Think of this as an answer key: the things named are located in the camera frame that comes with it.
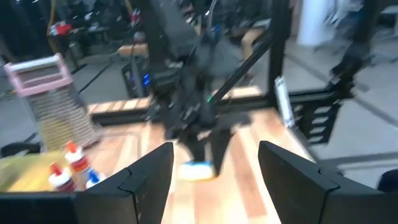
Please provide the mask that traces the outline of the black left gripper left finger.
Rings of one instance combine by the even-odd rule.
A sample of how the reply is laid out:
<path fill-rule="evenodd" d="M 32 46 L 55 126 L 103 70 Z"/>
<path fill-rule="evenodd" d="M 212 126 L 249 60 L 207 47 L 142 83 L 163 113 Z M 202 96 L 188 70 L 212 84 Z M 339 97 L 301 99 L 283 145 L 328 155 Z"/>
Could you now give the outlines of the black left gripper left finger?
<path fill-rule="evenodd" d="M 127 167 L 131 175 L 119 186 L 133 195 L 137 224 L 160 224 L 169 194 L 174 145 L 165 142 Z"/>

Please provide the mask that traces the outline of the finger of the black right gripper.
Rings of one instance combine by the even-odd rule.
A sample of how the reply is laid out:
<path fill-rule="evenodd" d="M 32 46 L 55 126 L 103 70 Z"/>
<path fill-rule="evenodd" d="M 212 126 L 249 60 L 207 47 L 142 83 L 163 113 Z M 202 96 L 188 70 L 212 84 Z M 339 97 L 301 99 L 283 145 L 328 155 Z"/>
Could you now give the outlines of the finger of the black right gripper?
<path fill-rule="evenodd" d="M 193 162 L 205 161 L 205 143 L 199 140 L 196 134 L 188 134 L 184 136 L 183 144 L 191 154 Z"/>
<path fill-rule="evenodd" d="M 224 155 L 232 137 L 233 132 L 230 129 L 220 129 L 211 132 L 211 154 L 216 176 L 220 175 Z"/>

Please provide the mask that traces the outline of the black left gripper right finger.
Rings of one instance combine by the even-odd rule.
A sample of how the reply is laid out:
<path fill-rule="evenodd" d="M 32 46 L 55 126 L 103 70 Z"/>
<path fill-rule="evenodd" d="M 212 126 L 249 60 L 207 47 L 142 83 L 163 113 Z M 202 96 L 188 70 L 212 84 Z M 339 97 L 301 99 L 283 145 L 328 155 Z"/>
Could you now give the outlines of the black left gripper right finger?
<path fill-rule="evenodd" d="M 282 224 L 320 224 L 326 196 L 338 184 L 313 162 L 269 141 L 258 150 L 262 178 Z"/>

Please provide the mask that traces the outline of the blue frosted toy donut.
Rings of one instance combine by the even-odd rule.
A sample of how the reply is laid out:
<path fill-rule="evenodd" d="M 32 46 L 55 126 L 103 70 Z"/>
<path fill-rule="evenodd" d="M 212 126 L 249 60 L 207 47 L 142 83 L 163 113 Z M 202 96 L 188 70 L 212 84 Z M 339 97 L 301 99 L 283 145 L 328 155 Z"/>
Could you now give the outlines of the blue frosted toy donut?
<path fill-rule="evenodd" d="M 207 180 L 215 176 L 214 165 L 211 162 L 193 162 L 183 163 L 178 168 L 179 179 L 197 181 Z"/>

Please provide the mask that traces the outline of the blue food colouring bottle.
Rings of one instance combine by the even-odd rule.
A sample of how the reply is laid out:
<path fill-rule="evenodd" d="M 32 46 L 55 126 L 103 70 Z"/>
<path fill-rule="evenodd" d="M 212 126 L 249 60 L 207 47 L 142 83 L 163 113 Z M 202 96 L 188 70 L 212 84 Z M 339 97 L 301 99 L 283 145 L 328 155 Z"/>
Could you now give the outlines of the blue food colouring bottle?
<path fill-rule="evenodd" d="M 85 189 L 88 189 L 106 179 L 106 176 L 96 170 L 92 169 L 88 174 L 88 181 L 85 184 Z"/>

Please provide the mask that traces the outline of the orange food colouring bottle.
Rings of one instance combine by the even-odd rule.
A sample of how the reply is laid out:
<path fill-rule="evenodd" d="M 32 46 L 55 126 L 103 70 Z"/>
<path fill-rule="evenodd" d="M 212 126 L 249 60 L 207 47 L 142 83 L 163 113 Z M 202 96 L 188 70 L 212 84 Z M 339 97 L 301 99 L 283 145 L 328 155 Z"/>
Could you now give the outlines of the orange food colouring bottle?
<path fill-rule="evenodd" d="M 73 173 L 77 176 L 77 182 L 80 187 L 85 189 L 86 183 L 90 178 L 90 170 L 92 170 L 92 167 L 83 148 L 73 141 L 68 141 L 65 145 L 65 150 L 65 159 L 68 161 Z"/>

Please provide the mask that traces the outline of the dark red food colouring bottle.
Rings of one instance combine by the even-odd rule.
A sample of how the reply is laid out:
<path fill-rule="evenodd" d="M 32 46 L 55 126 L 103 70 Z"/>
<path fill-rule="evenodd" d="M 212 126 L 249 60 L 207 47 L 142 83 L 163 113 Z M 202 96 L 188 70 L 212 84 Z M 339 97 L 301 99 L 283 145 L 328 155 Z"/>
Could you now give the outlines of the dark red food colouring bottle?
<path fill-rule="evenodd" d="M 53 162 L 50 165 L 51 174 L 48 181 L 58 191 L 74 192 L 77 189 L 76 183 L 73 180 L 72 173 L 67 167 L 60 167 Z"/>

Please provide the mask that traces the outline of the black computer with blue lights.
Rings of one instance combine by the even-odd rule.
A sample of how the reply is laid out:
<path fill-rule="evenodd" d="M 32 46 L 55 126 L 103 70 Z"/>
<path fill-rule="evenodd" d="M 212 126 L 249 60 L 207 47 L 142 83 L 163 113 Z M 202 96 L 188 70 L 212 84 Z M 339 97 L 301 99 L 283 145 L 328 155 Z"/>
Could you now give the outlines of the black computer with blue lights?
<path fill-rule="evenodd" d="M 143 56 L 134 56 L 133 65 L 128 62 L 121 74 L 126 86 L 129 98 L 141 98 L 149 96 L 149 60 Z"/>

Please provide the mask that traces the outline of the white label strip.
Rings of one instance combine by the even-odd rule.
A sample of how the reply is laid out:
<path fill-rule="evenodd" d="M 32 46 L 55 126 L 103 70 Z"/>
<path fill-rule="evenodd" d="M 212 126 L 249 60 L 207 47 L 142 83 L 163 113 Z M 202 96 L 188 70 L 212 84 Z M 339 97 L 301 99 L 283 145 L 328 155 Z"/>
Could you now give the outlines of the white label strip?
<path fill-rule="evenodd" d="M 275 93 L 282 122 L 285 127 L 291 128 L 295 125 L 295 118 L 290 103 L 289 92 L 282 76 L 278 76 L 275 79 Z"/>

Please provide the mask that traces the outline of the pink-trimmed metal box grater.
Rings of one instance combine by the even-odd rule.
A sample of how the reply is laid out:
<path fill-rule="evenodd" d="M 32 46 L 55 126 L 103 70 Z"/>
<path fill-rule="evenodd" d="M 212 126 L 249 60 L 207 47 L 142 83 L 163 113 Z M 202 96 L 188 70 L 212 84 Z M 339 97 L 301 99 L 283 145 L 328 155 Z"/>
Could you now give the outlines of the pink-trimmed metal box grater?
<path fill-rule="evenodd" d="M 63 149 L 68 141 L 89 147 L 100 140 L 100 127 L 92 121 L 60 53 L 7 63 L 4 70 L 32 112 L 46 151 Z"/>

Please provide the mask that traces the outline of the white building pillar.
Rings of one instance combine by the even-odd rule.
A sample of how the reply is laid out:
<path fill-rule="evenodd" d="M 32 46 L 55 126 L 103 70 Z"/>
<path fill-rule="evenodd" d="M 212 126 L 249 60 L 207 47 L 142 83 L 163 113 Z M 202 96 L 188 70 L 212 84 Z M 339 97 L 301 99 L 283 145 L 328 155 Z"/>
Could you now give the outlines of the white building pillar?
<path fill-rule="evenodd" d="M 315 47 L 334 36 L 334 28 L 325 21 L 335 6 L 335 0 L 302 0 L 297 43 Z"/>

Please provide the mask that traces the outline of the black aluminium table frame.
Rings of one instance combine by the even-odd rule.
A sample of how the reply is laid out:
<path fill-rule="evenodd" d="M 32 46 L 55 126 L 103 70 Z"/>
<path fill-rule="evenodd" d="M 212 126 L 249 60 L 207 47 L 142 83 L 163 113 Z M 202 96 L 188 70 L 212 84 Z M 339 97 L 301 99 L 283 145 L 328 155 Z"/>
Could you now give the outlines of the black aluminium table frame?
<path fill-rule="evenodd" d="M 287 0 L 274 0 L 275 11 L 272 14 L 271 31 L 266 32 L 261 44 L 254 53 L 227 79 L 210 98 L 215 104 L 216 122 L 222 114 L 237 111 L 250 111 L 262 108 L 274 108 L 279 112 L 275 93 L 275 79 L 282 76 L 282 67 L 285 57 L 284 31 L 277 30 L 287 22 Z M 268 91 L 263 95 L 238 96 L 225 98 L 227 92 L 234 90 L 236 84 L 245 72 L 247 72 L 265 52 L 269 50 L 269 74 Z M 344 99 L 350 99 L 353 94 L 350 91 L 334 91 L 328 85 L 322 89 L 289 92 L 290 103 L 294 113 L 295 125 L 291 127 L 302 142 L 309 144 L 327 144 L 331 138 L 333 128 Z M 152 106 L 141 109 L 120 109 L 110 112 L 93 114 L 93 121 L 103 126 L 115 126 L 122 124 L 138 123 L 152 119 Z"/>

